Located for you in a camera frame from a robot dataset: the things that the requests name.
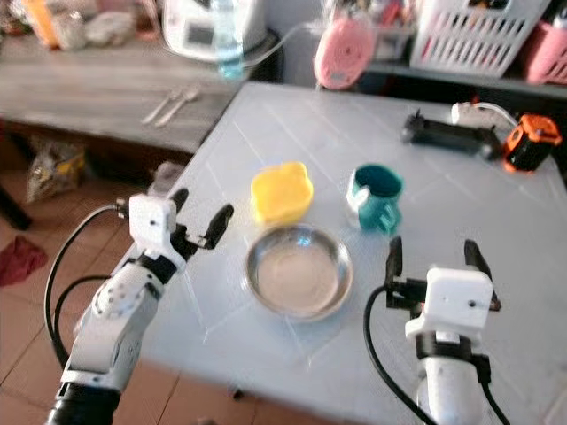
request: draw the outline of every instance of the black cable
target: black cable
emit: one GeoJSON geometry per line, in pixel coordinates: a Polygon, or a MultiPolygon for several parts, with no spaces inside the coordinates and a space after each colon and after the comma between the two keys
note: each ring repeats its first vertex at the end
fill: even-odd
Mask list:
{"type": "Polygon", "coordinates": [[[55,275],[57,274],[57,270],[59,268],[59,264],[63,259],[66,251],[69,249],[69,246],[73,241],[77,238],[77,236],[82,232],[87,225],[93,221],[98,215],[107,212],[107,211],[116,211],[118,208],[116,205],[105,205],[94,212],[89,214],[85,220],[74,230],[74,232],[68,237],[68,239],[63,243],[63,246],[59,250],[57,256],[55,257],[55,261],[53,261],[53,266],[51,266],[50,274],[47,278],[47,284],[45,285],[45,294],[43,297],[43,320],[45,321],[45,327],[47,328],[47,333],[49,334],[51,344],[53,345],[53,349],[55,350],[55,355],[58,358],[58,362],[61,367],[65,367],[66,364],[66,351],[65,347],[62,347],[60,344],[57,343],[55,339],[55,334],[53,331],[53,326],[51,324],[51,291],[53,289],[53,282],[55,281],[55,275]]]}
{"type": "Polygon", "coordinates": [[[370,314],[372,313],[372,306],[376,301],[378,295],[382,292],[386,291],[385,286],[380,286],[372,291],[370,294],[369,300],[366,302],[366,308],[364,309],[364,316],[363,316],[363,329],[364,329],[364,342],[366,343],[366,348],[369,351],[370,359],[372,360],[372,365],[376,369],[376,371],[380,374],[382,379],[390,390],[411,410],[419,419],[425,422],[427,425],[437,425],[435,421],[429,417],[429,415],[422,410],[420,406],[416,404],[416,402],[404,392],[402,388],[398,386],[398,384],[392,379],[392,377],[386,372],[384,366],[380,362],[376,350],[374,349],[374,345],[372,344],[372,335],[370,334],[370,314]]]}
{"type": "Polygon", "coordinates": [[[498,419],[500,419],[500,422],[502,422],[503,425],[510,425],[510,421],[508,420],[504,412],[500,409],[498,403],[496,403],[496,400],[494,400],[493,393],[490,392],[488,382],[482,382],[480,385],[482,386],[482,391],[485,393],[486,400],[488,400],[488,404],[494,410],[496,416],[498,416],[498,419]]]}
{"type": "Polygon", "coordinates": [[[55,313],[53,314],[53,332],[54,332],[56,344],[60,346],[61,352],[65,354],[66,357],[65,363],[69,359],[69,353],[67,352],[65,345],[63,344],[63,339],[61,339],[61,332],[59,330],[59,317],[61,316],[61,309],[63,308],[63,304],[65,303],[67,296],[71,293],[73,289],[75,289],[77,286],[79,286],[82,283],[93,282],[93,281],[105,281],[110,278],[111,276],[105,276],[105,275],[83,276],[82,278],[77,279],[69,286],[67,286],[65,290],[61,293],[61,295],[59,295],[59,299],[57,300],[57,304],[55,305],[55,313]]]}

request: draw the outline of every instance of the light blue table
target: light blue table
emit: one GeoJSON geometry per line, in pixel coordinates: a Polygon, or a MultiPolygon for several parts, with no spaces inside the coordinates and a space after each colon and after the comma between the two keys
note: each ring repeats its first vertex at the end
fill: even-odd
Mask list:
{"type": "MultiPolygon", "coordinates": [[[[465,238],[480,245],[503,303],[484,333],[493,394],[512,423],[542,421],[567,386],[567,195],[559,174],[551,160],[536,174],[507,174],[499,163],[403,145],[402,124],[418,107],[426,117],[449,119],[442,105],[246,84],[176,184],[190,191],[179,216],[190,232],[204,232],[226,202],[235,217],[218,248],[198,253],[168,285],[143,355],[330,417],[414,423],[373,370],[362,338],[363,306],[384,280],[388,239],[359,233],[343,213],[351,171],[380,162],[406,181],[406,275],[425,277],[432,263],[462,267],[465,238]],[[243,285],[245,254],[262,231],[250,182],[262,167],[291,160],[307,165],[315,186],[304,222],[343,240],[353,257],[350,298],[315,323],[267,312],[243,285]]],[[[373,315],[377,349],[402,388],[413,391],[408,316],[384,304],[373,315]]],[[[485,423],[498,422],[487,415],[485,423]]]]}

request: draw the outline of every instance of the red cloth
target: red cloth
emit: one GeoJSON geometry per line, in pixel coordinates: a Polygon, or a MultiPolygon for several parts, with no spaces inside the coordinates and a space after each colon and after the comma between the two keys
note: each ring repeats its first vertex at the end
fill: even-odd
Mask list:
{"type": "Polygon", "coordinates": [[[0,252],[0,286],[24,281],[34,270],[47,263],[44,250],[24,236],[16,238],[0,252]]]}

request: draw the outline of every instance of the pink hair dryer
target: pink hair dryer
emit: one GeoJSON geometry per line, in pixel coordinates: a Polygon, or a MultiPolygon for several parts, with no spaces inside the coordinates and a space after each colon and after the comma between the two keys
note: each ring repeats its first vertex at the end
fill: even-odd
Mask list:
{"type": "Polygon", "coordinates": [[[333,90],[353,85],[374,56],[376,36],[365,19],[335,20],[323,33],[315,54],[317,81],[333,90]]]}

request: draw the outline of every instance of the tiled floor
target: tiled floor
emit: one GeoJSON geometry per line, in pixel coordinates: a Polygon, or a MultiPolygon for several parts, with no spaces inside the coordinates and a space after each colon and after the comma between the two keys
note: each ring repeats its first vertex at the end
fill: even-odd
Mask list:
{"type": "MultiPolygon", "coordinates": [[[[0,183],[19,202],[26,195],[24,172],[0,173],[0,183]]],[[[50,255],[45,267],[24,282],[0,289],[0,424],[43,424],[58,389],[60,369],[43,327],[43,289],[53,256],[66,236],[93,208],[139,188],[116,182],[91,181],[81,189],[26,205],[34,219],[24,235],[50,255]]],[[[19,232],[0,218],[0,249],[19,232]]],[[[53,302],[65,286],[85,274],[110,273],[131,245],[128,227],[108,214],[77,238],[63,261],[53,302]]],[[[66,301],[62,333],[67,346],[72,329],[96,289],[77,288],[66,301]]],[[[210,418],[219,425],[331,425],[331,422],[247,397],[235,402],[221,386],[145,361],[138,363],[115,414],[116,425],[191,425],[210,418]]]]}

